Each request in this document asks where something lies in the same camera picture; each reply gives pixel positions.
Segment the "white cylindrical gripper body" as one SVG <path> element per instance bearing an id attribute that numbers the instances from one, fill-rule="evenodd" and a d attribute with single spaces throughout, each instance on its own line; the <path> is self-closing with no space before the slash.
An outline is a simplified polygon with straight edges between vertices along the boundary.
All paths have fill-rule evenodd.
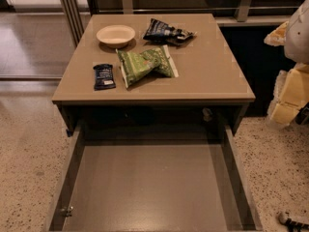
<path id="1" fill-rule="evenodd" d="M 269 119 L 288 126 L 308 102 L 309 65 L 296 63 L 288 72 L 280 71 L 276 77 Z"/>

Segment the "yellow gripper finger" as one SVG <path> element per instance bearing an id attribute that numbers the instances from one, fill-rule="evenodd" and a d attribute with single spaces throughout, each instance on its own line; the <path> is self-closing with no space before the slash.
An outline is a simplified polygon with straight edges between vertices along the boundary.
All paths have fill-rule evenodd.
<path id="1" fill-rule="evenodd" d="M 272 32 L 267 34 L 264 39 L 264 43 L 271 46 L 280 46 L 284 45 L 286 41 L 286 30 L 289 22 L 285 21 L 281 25 L 279 25 Z"/>

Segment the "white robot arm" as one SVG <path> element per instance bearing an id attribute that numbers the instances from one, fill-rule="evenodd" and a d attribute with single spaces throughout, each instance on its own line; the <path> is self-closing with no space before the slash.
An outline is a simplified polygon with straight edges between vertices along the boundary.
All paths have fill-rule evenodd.
<path id="1" fill-rule="evenodd" d="M 269 33 L 264 43 L 284 46 L 284 54 L 295 62 L 288 72 L 280 72 L 267 116 L 272 123 L 287 127 L 309 102 L 309 0 L 291 18 Z"/>

